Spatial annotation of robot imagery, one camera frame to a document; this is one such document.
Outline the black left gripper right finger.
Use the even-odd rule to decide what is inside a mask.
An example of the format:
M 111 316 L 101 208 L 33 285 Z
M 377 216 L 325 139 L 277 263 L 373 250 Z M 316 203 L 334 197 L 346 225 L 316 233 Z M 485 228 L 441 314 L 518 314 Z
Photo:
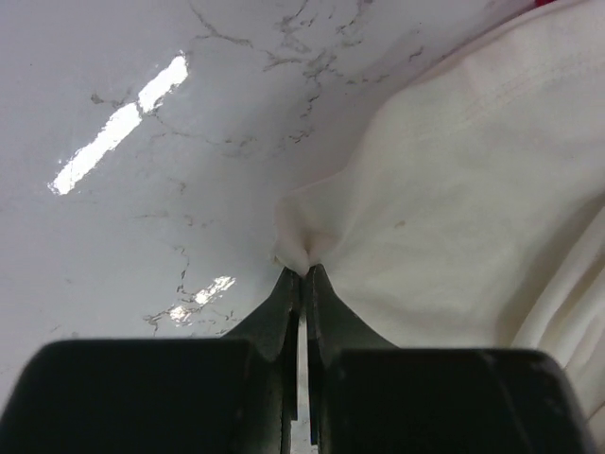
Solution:
M 594 453 L 562 369 L 527 349 L 400 348 L 303 281 L 310 440 L 321 453 Z

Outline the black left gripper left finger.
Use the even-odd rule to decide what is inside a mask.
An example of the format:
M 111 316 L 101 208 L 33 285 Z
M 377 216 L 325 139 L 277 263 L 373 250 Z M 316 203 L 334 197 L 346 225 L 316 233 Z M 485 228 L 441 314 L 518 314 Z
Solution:
M 297 417 L 300 279 L 218 338 L 62 340 L 9 399 L 12 453 L 286 453 Z

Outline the cream white t shirt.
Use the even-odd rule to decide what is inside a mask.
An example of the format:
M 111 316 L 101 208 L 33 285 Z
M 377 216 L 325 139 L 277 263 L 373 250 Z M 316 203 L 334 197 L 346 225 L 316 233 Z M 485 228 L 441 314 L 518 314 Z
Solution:
M 276 259 L 327 271 L 405 347 L 538 349 L 604 415 L 604 5 L 479 38 L 376 114 L 336 175 L 284 197 Z

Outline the magenta pink t shirt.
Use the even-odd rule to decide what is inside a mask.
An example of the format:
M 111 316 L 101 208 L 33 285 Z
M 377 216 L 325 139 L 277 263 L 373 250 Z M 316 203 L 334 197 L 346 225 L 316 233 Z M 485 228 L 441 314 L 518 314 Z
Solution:
M 534 9 L 542 8 L 551 4 L 557 4 L 558 0 L 533 0 L 532 7 Z

